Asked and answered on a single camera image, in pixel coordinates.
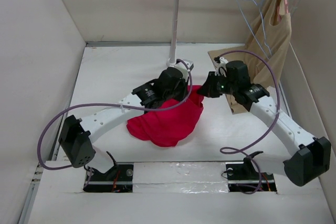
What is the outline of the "blue wire hanger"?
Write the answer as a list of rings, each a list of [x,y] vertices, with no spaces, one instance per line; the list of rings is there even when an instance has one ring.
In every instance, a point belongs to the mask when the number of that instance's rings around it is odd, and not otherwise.
[[[237,3],[239,11],[240,11],[248,29],[249,29],[249,31],[251,32],[251,34],[254,38],[254,41],[257,43],[257,45],[259,46],[259,48],[261,49],[261,51],[263,52],[265,57],[269,60],[272,57],[272,52],[271,52],[271,49],[270,49],[269,45],[267,44],[267,35],[266,35],[266,31],[265,31],[264,14],[262,13],[262,8],[263,8],[266,0],[261,0],[260,2],[256,2],[255,0],[235,0],[235,1]],[[253,21],[253,25],[251,25],[250,22],[247,20],[244,12],[242,10],[242,7],[240,5],[240,1],[251,2],[258,8],[259,17],[255,21]],[[261,39],[258,39],[257,36],[256,36],[259,26],[261,26],[261,28],[262,28],[262,35],[264,37],[263,41],[261,41]]]

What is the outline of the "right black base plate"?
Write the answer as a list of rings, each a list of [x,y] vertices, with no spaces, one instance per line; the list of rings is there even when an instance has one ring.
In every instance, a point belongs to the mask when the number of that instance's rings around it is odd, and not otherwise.
[[[254,168],[248,168],[243,162],[226,162],[226,170],[222,176],[227,179],[228,190],[230,193],[253,192],[259,183],[259,174]],[[275,178],[273,174],[262,173],[260,192],[277,192]]]

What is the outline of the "red t-shirt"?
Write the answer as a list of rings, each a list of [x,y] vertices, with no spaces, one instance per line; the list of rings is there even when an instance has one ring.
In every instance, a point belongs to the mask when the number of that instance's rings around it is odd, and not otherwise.
[[[204,110],[204,97],[197,93],[200,85],[194,85],[192,92],[177,108],[148,112],[127,121],[129,133],[142,141],[150,141],[159,147],[174,147],[187,138],[195,129]]]

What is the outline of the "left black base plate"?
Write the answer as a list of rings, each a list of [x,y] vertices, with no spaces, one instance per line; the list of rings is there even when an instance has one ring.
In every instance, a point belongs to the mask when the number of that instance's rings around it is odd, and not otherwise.
[[[87,193],[132,193],[133,192],[133,163],[119,163],[112,168],[112,177],[86,168],[83,190]]]

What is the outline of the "beige tank top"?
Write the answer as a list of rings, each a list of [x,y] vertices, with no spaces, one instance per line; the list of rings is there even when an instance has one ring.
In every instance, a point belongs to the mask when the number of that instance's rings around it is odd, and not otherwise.
[[[291,14],[288,11],[288,0],[266,0],[262,5],[261,14],[250,24],[251,30],[243,46],[212,50],[208,52],[214,66],[215,58],[224,56],[228,61],[241,60],[247,67],[253,83],[261,84],[269,89],[275,84],[265,64],[258,58],[244,53],[250,51],[265,60],[271,67],[276,81],[280,82],[287,51],[291,38]]]

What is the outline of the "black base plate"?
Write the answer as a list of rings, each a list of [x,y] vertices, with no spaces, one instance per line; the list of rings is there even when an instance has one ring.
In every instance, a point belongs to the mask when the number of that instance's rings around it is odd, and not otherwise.
[[[133,192],[133,163],[119,163],[112,168],[112,177],[86,168],[83,190],[87,193],[132,193]]]
[[[253,192],[259,183],[259,174],[254,168],[248,168],[243,162],[226,162],[226,170],[222,176],[227,179],[228,190],[230,193]],[[262,173],[260,192],[277,192],[275,178],[273,174]]]

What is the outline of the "pink hanger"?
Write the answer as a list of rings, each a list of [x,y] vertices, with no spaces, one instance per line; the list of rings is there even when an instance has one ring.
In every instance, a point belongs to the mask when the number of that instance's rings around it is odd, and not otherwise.
[[[274,23],[281,22],[282,17],[289,13],[288,0],[276,0]]]

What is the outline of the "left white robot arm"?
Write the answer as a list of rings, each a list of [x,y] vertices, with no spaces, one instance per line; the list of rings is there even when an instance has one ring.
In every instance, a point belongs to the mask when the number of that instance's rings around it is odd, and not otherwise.
[[[103,104],[101,111],[84,118],[67,117],[59,142],[72,167],[89,166],[105,180],[114,179],[115,160],[108,152],[96,148],[94,142],[127,120],[147,112],[165,111],[163,103],[170,99],[182,104],[188,97],[190,83],[190,69],[179,63],[162,71],[157,79],[135,88],[117,104]]]

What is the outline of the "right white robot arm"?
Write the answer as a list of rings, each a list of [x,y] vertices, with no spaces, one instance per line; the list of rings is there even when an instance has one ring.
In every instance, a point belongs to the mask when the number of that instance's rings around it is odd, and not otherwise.
[[[259,118],[281,140],[289,157],[256,151],[244,158],[243,174],[255,178],[260,173],[279,174],[297,186],[304,186],[330,168],[331,143],[304,130],[281,109],[269,92],[250,81],[247,66],[239,60],[219,58],[197,93],[208,98],[231,95],[248,112]]]

